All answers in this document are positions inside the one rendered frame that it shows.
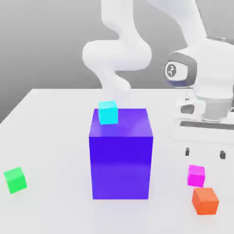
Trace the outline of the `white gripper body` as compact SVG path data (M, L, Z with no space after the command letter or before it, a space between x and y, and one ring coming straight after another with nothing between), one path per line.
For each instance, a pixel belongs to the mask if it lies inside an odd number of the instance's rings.
M220 123L179 120L171 127L173 139L188 142L234 145L234 119Z

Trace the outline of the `small magenta cube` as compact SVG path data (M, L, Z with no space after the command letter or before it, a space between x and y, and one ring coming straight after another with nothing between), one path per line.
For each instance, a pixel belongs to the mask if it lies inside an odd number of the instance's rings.
M187 185L203 187L205 182L205 167L198 165L189 165L187 173Z

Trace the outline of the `small orange cube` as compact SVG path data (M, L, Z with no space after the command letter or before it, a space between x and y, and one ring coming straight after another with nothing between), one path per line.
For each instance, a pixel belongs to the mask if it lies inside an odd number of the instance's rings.
M192 204L198 215L215 215L219 199L211 187L194 188Z

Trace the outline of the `small cyan cube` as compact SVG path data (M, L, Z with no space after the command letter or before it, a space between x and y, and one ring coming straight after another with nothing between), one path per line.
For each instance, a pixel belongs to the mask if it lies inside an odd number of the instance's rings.
M101 125L118 123L118 107L115 101L100 101L98 117Z

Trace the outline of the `small green cube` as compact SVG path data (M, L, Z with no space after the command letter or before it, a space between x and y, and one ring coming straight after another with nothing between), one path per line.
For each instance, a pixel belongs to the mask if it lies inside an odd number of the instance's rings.
M27 188L27 182L21 167L17 167L4 172L4 176L10 194Z

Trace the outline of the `large purple box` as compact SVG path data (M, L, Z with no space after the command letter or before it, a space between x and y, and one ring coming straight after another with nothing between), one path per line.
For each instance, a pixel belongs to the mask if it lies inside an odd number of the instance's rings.
M119 109L119 122L101 125L95 109L89 149L93 199L148 199L153 133L146 109Z

